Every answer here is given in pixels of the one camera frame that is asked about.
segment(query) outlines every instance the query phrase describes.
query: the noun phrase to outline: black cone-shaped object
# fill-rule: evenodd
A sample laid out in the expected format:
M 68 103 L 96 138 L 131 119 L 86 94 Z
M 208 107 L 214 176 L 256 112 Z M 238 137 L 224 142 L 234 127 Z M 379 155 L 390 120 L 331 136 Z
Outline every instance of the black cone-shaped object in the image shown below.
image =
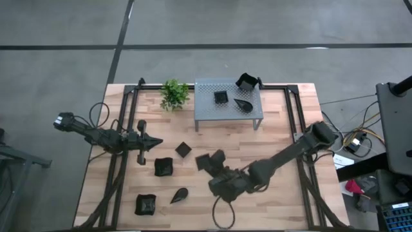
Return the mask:
M 187 190 L 187 188 L 179 189 L 174 195 L 170 204 L 186 199 L 188 194 L 189 194 L 189 191 Z
M 240 99 L 234 99 L 234 101 L 238 104 L 238 106 L 245 112 L 245 113 L 249 113 L 253 110 L 253 105 L 248 102 L 248 101 L 244 101 L 244 100 L 240 100 Z

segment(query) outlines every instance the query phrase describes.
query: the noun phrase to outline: black leaf-shaped object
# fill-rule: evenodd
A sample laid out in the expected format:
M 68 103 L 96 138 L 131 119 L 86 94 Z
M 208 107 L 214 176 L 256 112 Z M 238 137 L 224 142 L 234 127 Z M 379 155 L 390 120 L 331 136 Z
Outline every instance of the black leaf-shaped object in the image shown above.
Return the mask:
M 154 175 L 157 177 L 164 177 L 173 174 L 173 159 L 163 158 L 154 160 Z
M 186 199 L 188 194 L 189 194 L 189 191 L 187 190 L 187 188 L 179 189 L 174 195 L 170 204 Z
M 244 101 L 244 100 L 240 100 L 240 99 L 233 99 L 236 104 L 238 104 L 238 106 L 245 112 L 245 113 L 249 113 L 253 110 L 253 105 L 248 102 L 248 101 Z
M 136 198 L 136 215 L 154 215 L 156 209 L 156 195 L 139 194 Z

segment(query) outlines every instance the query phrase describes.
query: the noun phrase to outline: black object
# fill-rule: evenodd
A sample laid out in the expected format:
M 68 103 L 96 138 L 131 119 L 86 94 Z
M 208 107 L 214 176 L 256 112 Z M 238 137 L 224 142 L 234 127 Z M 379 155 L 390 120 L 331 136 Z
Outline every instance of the black object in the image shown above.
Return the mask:
M 294 144 L 269 159 L 254 161 L 241 170 L 231 170 L 229 167 L 221 169 L 220 173 L 209 181 L 209 189 L 214 196 L 219 196 L 228 203 L 236 200 L 245 191 L 247 193 L 262 191 L 269 185 L 270 178 L 277 168 L 302 155 L 313 154 L 329 148 L 336 138 L 337 136 L 324 122 L 316 122 L 305 129 L 303 135 Z M 312 186 L 309 178 L 303 177 L 302 180 L 302 185 L 307 187 L 316 202 L 319 203 L 331 224 L 337 227 L 346 227 L 326 205 Z
M 185 142 L 182 142 L 175 151 L 182 157 L 185 158 L 189 152 L 191 152 L 192 148 L 189 147 Z
M 236 81 L 236 85 L 244 90 L 253 90 L 258 82 L 255 77 L 244 73 L 240 76 L 239 80 Z
M 139 194 L 136 198 L 136 215 L 154 215 L 156 209 L 156 195 Z
M 245 113 L 250 113 L 253 110 L 253 105 L 248 102 L 248 101 L 244 101 L 244 100 L 240 100 L 240 99 L 233 99 L 236 104 L 238 104 L 238 106 L 245 112 Z
M 163 158 L 154 160 L 154 175 L 157 177 L 164 177 L 173 174 L 173 159 Z
M 384 132 L 389 169 L 395 173 L 412 175 L 412 76 L 399 84 L 377 84 L 382 130 Z
M 146 121 L 139 120 L 137 130 L 140 135 L 128 130 L 126 135 L 122 135 L 114 129 L 93 128 L 88 124 L 78 121 L 73 113 L 59 113 L 59 116 L 53 123 L 54 127 L 61 131 L 74 131 L 84 136 L 84 140 L 90 144 L 97 144 L 104 148 L 105 151 L 117 154 L 124 150 L 140 150 L 137 162 L 145 165 L 144 152 L 163 142 L 163 139 L 150 137 L 146 132 Z
M 176 194 L 174 194 L 174 197 L 172 201 L 170 201 L 170 204 L 186 199 L 188 194 L 189 194 L 189 191 L 187 190 L 187 188 L 180 188 L 176 192 Z
M 208 168 L 211 165 L 209 159 L 209 154 L 204 154 L 196 157 L 196 165 L 198 167 L 198 171 Z
M 380 231 L 412 231 L 412 202 L 377 206 Z
M 365 138 L 366 138 L 366 133 L 357 132 L 353 140 L 347 146 L 345 146 L 345 148 L 349 150 L 350 152 L 355 153 L 360 148 Z
M 198 170 L 205 170 L 210 176 L 217 177 L 223 169 L 223 162 L 226 156 L 222 150 L 217 150 L 211 157 L 209 154 L 204 154 L 196 157 Z
M 406 177 L 398 179 L 395 183 L 395 189 L 407 198 L 412 198 L 412 184 Z
M 0 144 L 4 143 L 5 140 L 5 130 L 0 128 Z
M 0 196 L 2 198 L 0 231 L 10 231 L 12 221 L 15 219 L 15 210 L 21 203 L 24 186 L 34 165 L 49 168 L 51 163 L 51 160 L 42 159 L 0 143 Z M 8 181 L 2 182 L 4 177 L 8 177 Z
M 226 90 L 214 92 L 214 102 L 216 104 L 228 102 Z
M 223 169 L 223 162 L 225 162 L 226 156 L 222 150 L 217 150 L 209 159 L 210 166 L 205 168 L 205 171 L 212 177 L 216 177 Z

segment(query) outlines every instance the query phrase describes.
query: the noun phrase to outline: black cable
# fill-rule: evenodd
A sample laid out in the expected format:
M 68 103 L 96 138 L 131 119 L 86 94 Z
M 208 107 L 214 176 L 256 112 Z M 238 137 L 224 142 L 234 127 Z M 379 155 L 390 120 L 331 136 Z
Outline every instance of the black cable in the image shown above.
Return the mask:
M 344 135 L 343 135 L 343 133 L 340 131 L 340 129 L 337 127 L 337 126 L 335 126 L 335 124 L 332 122 L 332 120 L 330 120 L 330 118 L 329 118 L 329 116 L 325 113 L 325 112 L 323 112 L 322 111 L 322 114 L 326 117 L 326 119 L 328 119 L 328 121 L 330 122 L 330 124 L 335 128 L 335 130 L 337 131 L 337 132 L 335 132 L 335 133 L 338 133 L 340 136 L 341 136 L 341 139 L 342 139 L 342 142 L 343 142 L 343 138 L 344 138 Z
M 110 129 L 113 129 L 113 126 L 115 125 L 115 122 L 117 122 L 117 125 L 120 126 L 120 128 L 122 128 L 123 131 L 127 131 L 126 129 L 124 129 L 122 127 L 122 125 L 119 124 L 118 119 L 115 119 L 115 120 L 113 120 L 113 122 L 111 122 Z
M 218 203 L 219 200 L 220 200 L 220 197 L 218 197 L 218 198 L 216 199 L 216 201 L 215 201 L 214 204 L 213 204 L 213 208 L 212 208 L 212 218 L 213 218 L 214 225 L 217 226 L 219 229 L 230 229 L 230 228 L 233 227 L 234 222 L 236 221 L 236 217 L 235 217 L 235 214 L 234 214 L 234 210 L 233 210 L 232 204 L 231 204 L 231 203 L 228 203 L 229 206 L 230 206 L 230 209 L 232 210 L 232 214 L 233 214 L 232 224 L 231 224 L 230 226 L 228 226 L 228 227 L 221 227 L 221 226 L 218 224 L 218 222 L 216 221 L 216 218 L 214 217 L 214 212 L 215 212 L 215 210 L 216 210 L 216 204 Z
M 94 160 L 95 158 L 99 158 L 99 157 L 101 157 L 102 155 L 104 155 L 104 154 L 106 154 L 106 153 L 107 153 L 107 151 L 105 151 L 105 152 L 103 152 L 103 153 L 101 153 L 101 154 L 99 154 L 99 155 L 96 155 L 95 157 L 89 159 L 88 164 L 89 164 L 92 160 Z
M 370 105 L 366 108 L 366 110 L 365 110 L 365 114 L 363 115 L 362 125 L 361 125 L 361 126 L 359 126 L 359 127 L 361 127 L 361 128 L 362 128 L 362 127 L 365 125 L 366 113 L 368 112 L 368 109 L 369 109 L 371 106 L 373 106 L 374 104 L 376 104 L 376 103 L 378 103 L 378 101 L 373 102 L 372 104 L 370 104 Z
M 315 164 L 320 158 L 322 158 L 322 157 L 325 157 L 325 156 L 327 156 L 327 155 L 332 155 L 332 156 L 335 155 L 335 152 L 332 151 L 332 150 L 325 150 L 325 151 L 329 151 L 329 153 L 323 154 L 323 155 L 321 155 L 321 156 L 318 156 L 318 154 L 317 154 L 317 152 L 316 152 L 316 153 L 315 153 L 314 161 L 312 161 L 312 162 L 310 162 L 309 160 L 306 160 L 306 159 L 302 159 L 302 160 L 303 160 L 303 162 L 307 163 L 308 165 L 314 165 L 314 164 Z
M 105 106 L 105 107 L 108 109 L 108 116 L 106 117 L 106 119 L 104 119 L 104 121 L 102 122 L 102 124 L 96 126 L 95 123 L 93 122 L 93 119 L 91 119 L 91 112 L 92 112 L 93 109 L 94 109 L 96 106 L 98 106 L 99 104 L 101 104 L 102 106 Z M 98 102 L 98 103 L 94 104 L 94 105 L 90 108 L 90 110 L 89 110 L 89 120 L 90 120 L 90 124 L 91 124 L 94 128 L 99 128 L 99 127 L 103 126 L 103 125 L 108 121 L 109 115 L 110 115 L 110 108 L 109 108 L 109 106 L 108 106 L 106 103 L 104 103 L 104 102 Z
M 370 124 L 369 126 L 365 127 L 364 129 L 368 129 L 369 127 L 371 127 L 371 126 L 375 125 L 375 124 L 376 124 L 376 123 L 378 123 L 379 121 L 380 121 L 380 119 L 376 120 L 376 122 L 374 122 L 374 123 Z
M 14 194 L 14 187 L 13 187 L 13 180 L 12 180 L 12 171 L 10 170 L 10 167 L 7 166 L 7 172 L 8 172 L 8 178 L 9 178 L 9 183 L 10 183 L 10 195 L 7 198 L 6 203 L 4 204 L 4 206 L 1 208 L 0 210 L 0 215 L 3 214 L 3 211 L 6 209 L 12 195 Z
M 102 124 L 96 126 L 95 123 L 93 122 L 93 119 L 91 119 L 91 112 L 93 111 L 94 107 L 96 107 L 96 106 L 99 105 L 99 104 L 105 106 L 105 107 L 108 109 L 108 116 L 106 117 L 106 119 L 104 119 L 104 121 L 102 122 Z M 110 116 L 110 108 L 109 108 L 109 106 L 108 106 L 106 103 L 104 103 L 104 102 L 98 102 L 98 103 L 94 104 L 94 105 L 90 108 L 90 110 L 89 110 L 89 120 L 90 120 L 90 122 L 88 122 L 84 117 L 81 117 L 81 116 L 78 116 L 78 115 L 74 115 L 75 118 L 81 119 L 82 121 L 84 121 L 84 122 L 90 127 L 90 129 L 88 129 L 88 130 L 97 130 L 97 132 L 98 132 L 101 136 L 105 136 L 105 137 L 107 137 L 107 138 L 108 138 L 108 136 L 107 136 L 106 134 L 102 133 L 98 128 L 101 127 L 101 126 L 103 126 L 103 125 L 108 121 L 109 116 Z
M 336 103 L 336 102 L 349 101 L 349 100 L 361 99 L 361 98 L 364 98 L 364 97 L 373 97 L 373 96 L 376 96 L 376 93 L 375 94 L 370 94 L 370 95 L 365 95 L 365 96 L 360 96 L 360 97 L 352 97 L 352 98 L 349 98 L 349 99 L 343 99 L 343 100 L 337 100 L 337 101 L 331 101 L 331 102 L 323 102 L 323 103 L 319 103 L 319 104 L 320 105 L 331 104 L 331 103 Z
M 82 119 L 88 126 L 92 127 L 92 126 L 90 125 L 90 123 L 89 123 L 86 119 L 84 119 L 84 117 L 78 116 L 78 115 L 74 115 L 74 117 L 75 117 L 75 118 L 78 118 L 78 119 Z

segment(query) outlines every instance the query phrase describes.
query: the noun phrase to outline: perforated metal shelf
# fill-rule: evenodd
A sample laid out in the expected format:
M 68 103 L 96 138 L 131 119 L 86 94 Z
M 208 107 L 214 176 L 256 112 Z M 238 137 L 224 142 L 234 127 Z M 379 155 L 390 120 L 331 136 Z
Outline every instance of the perforated metal shelf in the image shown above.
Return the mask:
M 242 120 L 263 119 L 259 86 L 254 90 L 242 90 L 236 86 L 237 79 L 196 79 L 194 83 L 194 120 Z M 229 101 L 216 104 L 214 92 L 226 90 Z M 253 105 L 250 113 L 243 112 L 233 99 L 248 101 Z

